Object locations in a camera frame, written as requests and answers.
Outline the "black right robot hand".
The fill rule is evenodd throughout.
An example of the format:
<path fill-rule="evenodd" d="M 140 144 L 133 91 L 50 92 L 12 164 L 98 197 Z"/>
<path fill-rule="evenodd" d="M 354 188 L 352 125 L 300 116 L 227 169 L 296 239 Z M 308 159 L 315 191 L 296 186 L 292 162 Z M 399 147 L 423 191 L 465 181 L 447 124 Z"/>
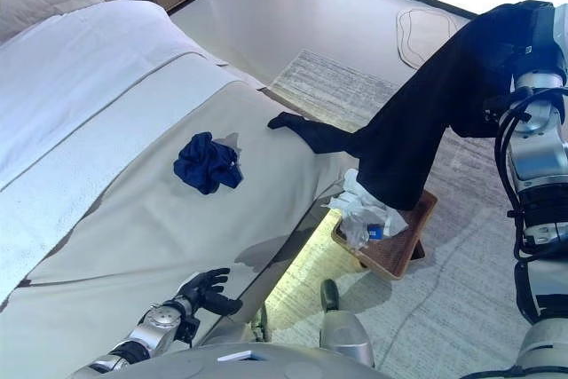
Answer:
<path fill-rule="evenodd" d="M 554 78 L 567 82 L 567 5 L 523 1 L 488 12 L 497 20 L 488 36 L 481 63 L 521 80 Z"/>

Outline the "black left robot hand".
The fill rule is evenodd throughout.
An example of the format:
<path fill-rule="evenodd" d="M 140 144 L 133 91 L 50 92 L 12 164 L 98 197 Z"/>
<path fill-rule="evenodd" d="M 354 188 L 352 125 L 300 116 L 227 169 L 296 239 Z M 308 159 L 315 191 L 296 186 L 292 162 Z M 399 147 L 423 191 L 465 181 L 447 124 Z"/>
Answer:
<path fill-rule="evenodd" d="M 234 315 L 243 302 L 223 294 L 230 272 L 231 269 L 226 267 L 197 273 L 179 287 L 177 295 L 189 302 L 192 314 L 203 309 L 219 316 Z"/>

